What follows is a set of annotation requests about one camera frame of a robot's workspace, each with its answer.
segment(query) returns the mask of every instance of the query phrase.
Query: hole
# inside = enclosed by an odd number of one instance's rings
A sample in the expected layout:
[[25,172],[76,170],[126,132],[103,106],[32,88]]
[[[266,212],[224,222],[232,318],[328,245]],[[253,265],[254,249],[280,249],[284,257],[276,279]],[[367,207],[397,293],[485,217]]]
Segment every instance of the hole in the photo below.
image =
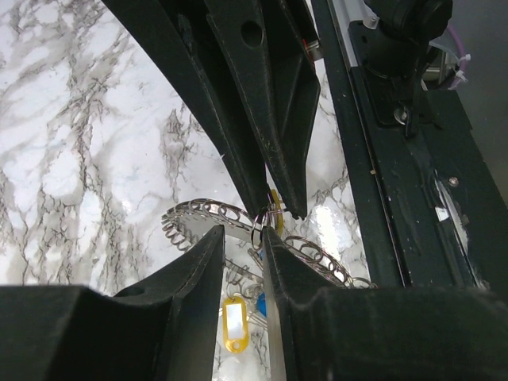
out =
[[263,40],[263,30],[254,21],[246,21],[241,26],[241,38],[250,48],[257,48]]
[[144,294],[144,288],[143,287],[128,287],[124,290],[120,291],[118,294],[114,295],[117,298],[124,298],[125,296],[138,296]]

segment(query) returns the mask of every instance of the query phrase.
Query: black plastic part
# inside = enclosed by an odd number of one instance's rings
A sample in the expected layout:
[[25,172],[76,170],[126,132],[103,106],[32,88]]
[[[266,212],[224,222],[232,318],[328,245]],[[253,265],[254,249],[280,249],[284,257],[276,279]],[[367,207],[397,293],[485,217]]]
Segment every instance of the black plastic part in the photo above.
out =
[[438,38],[452,18],[452,0],[364,1],[396,33],[418,43]]
[[483,291],[347,290],[263,231],[271,379],[508,378],[508,309]]
[[[363,63],[365,83],[376,118],[387,128],[402,128],[394,111],[400,107],[409,111],[413,105],[419,47],[410,41],[393,40],[380,29],[366,28],[361,21],[350,24],[349,35],[357,60]],[[418,103],[418,116],[421,123],[433,121],[424,94]]]
[[[348,72],[328,2],[313,0],[313,9],[372,280],[381,286],[397,278],[406,287],[482,285],[508,301],[508,278],[500,270],[508,267],[508,210],[456,93],[426,92],[435,119],[420,123],[413,140],[401,129],[383,128],[369,97],[368,70]],[[458,187],[448,185],[452,177]],[[437,183],[451,197],[465,246],[451,218],[439,222]]]
[[179,93],[223,156],[251,215],[267,205],[266,173],[225,58],[196,1],[104,0]]
[[224,228],[115,297],[0,287],[0,379],[211,379]]
[[373,173],[374,164],[369,155],[348,69],[341,52],[341,35],[337,33],[327,0],[313,0],[312,8],[325,51],[326,73],[371,280],[381,287],[408,285],[409,275],[402,266],[402,255],[394,244],[394,232],[387,223],[387,206],[379,193],[380,184]]
[[305,217],[320,87],[303,42],[317,38],[304,1],[104,3],[210,136],[249,214],[268,203],[266,163],[286,207]]

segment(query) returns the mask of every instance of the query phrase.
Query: white label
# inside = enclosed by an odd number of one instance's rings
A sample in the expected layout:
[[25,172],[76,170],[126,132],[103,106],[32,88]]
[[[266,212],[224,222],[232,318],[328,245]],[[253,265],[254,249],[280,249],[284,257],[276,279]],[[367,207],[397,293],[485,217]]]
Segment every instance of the white label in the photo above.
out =
[[438,206],[436,206],[436,214],[439,222],[443,222],[444,220],[447,220],[450,217],[450,214],[445,208],[440,208]]
[[244,319],[241,312],[241,304],[228,304],[226,306],[228,339],[230,340],[244,338]]

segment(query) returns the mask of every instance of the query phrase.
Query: key tag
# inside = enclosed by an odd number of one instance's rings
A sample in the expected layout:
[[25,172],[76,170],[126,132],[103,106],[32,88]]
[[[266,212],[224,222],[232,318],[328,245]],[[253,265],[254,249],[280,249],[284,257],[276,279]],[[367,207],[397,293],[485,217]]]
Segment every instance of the key tag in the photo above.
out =
[[247,306],[244,299],[235,296],[222,304],[224,345],[232,353],[243,352],[248,344]]

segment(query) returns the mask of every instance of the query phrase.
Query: gray wall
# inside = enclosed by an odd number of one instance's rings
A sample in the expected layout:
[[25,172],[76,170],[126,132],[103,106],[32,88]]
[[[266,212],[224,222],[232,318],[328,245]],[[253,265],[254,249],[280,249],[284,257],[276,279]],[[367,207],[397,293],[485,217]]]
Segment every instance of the gray wall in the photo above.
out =
[[452,24],[472,60],[459,95],[508,204],[508,1],[455,0]]

